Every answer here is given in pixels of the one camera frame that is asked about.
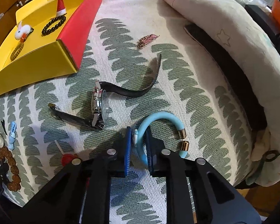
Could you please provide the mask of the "small santa hat clip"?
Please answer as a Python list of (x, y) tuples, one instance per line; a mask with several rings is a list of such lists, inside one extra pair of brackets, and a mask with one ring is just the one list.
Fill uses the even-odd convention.
[(64, 4), (64, 0), (57, 0), (57, 12), (56, 12), (56, 17), (61, 16), (61, 15), (65, 15), (66, 12), (66, 8), (65, 8), (65, 4)]

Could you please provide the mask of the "white rabbit hair clip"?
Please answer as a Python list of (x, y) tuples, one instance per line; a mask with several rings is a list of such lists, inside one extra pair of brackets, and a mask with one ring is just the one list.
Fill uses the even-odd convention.
[(18, 24), (18, 29), (15, 32), (14, 38), (17, 41), (20, 41), (21, 43), (25, 42), (27, 37), (34, 31), (34, 28), (32, 28), (30, 25), (26, 24), (23, 25), (22, 21)]

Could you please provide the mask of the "yellow and red box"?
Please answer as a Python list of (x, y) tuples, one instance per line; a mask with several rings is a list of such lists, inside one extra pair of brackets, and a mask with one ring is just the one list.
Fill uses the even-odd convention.
[[(22, 86), (76, 73), (102, 0), (64, 0), (66, 14), (56, 17), (57, 0), (32, 0), (20, 8), (16, 26), (0, 46), (0, 95)], [(34, 31), (21, 43), (19, 22)]]

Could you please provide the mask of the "cream quilted duvet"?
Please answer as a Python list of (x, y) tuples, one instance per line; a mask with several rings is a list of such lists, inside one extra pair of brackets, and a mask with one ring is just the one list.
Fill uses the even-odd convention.
[(280, 152), (280, 55), (245, 5), (253, 0), (164, 0), (202, 28), (242, 69), (264, 108), (270, 149)]

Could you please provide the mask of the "red ball hair stick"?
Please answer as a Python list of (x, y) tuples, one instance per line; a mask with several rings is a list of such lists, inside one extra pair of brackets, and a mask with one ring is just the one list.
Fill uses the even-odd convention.
[(76, 154), (64, 153), (64, 151), (62, 150), (62, 147), (59, 145), (57, 140), (55, 140), (55, 144), (57, 145), (59, 151), (62, 154), (61, 164), (63, 167), (65, 167), (67, 164), (71, 163), (72, 160), (78, 158), (78, 156)]

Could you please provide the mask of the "light blue rabbit hair clip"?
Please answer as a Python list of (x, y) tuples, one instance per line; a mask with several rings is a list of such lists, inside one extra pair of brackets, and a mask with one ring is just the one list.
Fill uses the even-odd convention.
[(10, 133), (9, 133), (9, 136), (8, 136), (8, 148), (10, 150), (14, 150), (14, 142), (15, 142), (15, 139), (16, 139), (16, 123), (14, 121), (11, 122), (11, 129), (10, 129)]

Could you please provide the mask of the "brown patterned hair clip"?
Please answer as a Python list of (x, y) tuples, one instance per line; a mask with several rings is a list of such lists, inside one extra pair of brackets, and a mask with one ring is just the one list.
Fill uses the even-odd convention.
[(140, 50), (143, 47), (147, 46), (148, 44), (150, 44), (151, 42), (153, 42), (154, 40), (156, 40), (159, 36), (156, 34), (149, 34), (146, 35), (144, 37), (142, 37), (138, 42), (137, 42), (137, 48)]

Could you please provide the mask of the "light blue bangle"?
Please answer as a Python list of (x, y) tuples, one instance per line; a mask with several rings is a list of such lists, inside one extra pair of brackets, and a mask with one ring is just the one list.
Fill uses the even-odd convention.
[(148, 150), (145, 149), (147, 140), (145, 133), (151, 130), (152, 136), (162, 140), (169, 148), (175, 148), (180, 151), (180, 156), (185, 158), (188, 146), (183, 147), (179, 141), (186, 141), (187, 134), (184, 123), (174, 114), (159, 111), (147, 116), (134, 130), (133, 144), (141, 163), (148, 167)]

